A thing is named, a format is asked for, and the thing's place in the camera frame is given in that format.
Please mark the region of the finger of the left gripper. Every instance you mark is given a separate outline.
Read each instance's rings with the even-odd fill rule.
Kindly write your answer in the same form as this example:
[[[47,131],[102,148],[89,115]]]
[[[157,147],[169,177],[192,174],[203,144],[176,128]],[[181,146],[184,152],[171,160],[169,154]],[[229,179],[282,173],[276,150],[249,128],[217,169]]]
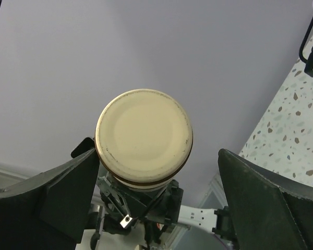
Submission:
[[[70,155],[72,158],[76,158],[92,148],[94,148],[94,139],[86,137],[78,144],[78,146],[71,152]]]

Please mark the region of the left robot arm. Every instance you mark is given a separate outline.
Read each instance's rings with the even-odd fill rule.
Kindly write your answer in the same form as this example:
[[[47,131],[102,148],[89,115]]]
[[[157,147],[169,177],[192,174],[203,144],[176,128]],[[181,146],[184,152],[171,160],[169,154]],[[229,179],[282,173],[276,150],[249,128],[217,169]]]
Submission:
[[[160,244],[162,234],[172,226],[195,227],[230,241],[230,249],[238,248],[228,207],[202,209],[182,204],[184,191],[174,176],[191,153],[191,140],[131,139],[106,144],[87,137],[71,156],[91,149],[100,161],[95,184],[103,202],[87,224],[87,229],[94,229],[91,249],[96,249],[103,232],[128,235],[138,223],[144,226],[145,249]]]

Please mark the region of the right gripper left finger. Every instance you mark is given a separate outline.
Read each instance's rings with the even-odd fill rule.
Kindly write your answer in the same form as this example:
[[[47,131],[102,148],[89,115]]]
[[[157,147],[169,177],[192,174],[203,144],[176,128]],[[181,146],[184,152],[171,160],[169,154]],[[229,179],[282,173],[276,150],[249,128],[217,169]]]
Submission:
[[[75,249],[99,171],[94,149],[0,189],[0,249]]]

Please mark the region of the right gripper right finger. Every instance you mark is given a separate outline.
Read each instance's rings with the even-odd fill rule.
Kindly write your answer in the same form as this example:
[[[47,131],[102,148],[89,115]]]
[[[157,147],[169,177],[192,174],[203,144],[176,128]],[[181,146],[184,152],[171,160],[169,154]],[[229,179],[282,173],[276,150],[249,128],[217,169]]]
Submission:
[[[228,149],[218,166],[240,249],[313,249],[313,187]]]

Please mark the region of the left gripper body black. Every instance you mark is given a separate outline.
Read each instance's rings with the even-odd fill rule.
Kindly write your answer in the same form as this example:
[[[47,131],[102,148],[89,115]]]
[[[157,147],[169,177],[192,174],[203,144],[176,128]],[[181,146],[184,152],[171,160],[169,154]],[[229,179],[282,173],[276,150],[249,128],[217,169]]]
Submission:
[[[103,230],[128,234],[137,222],[177,224],[183,189],[176,180],[151,190],[135,190],[114,178],[98,178],[101,199],[106,209]]]

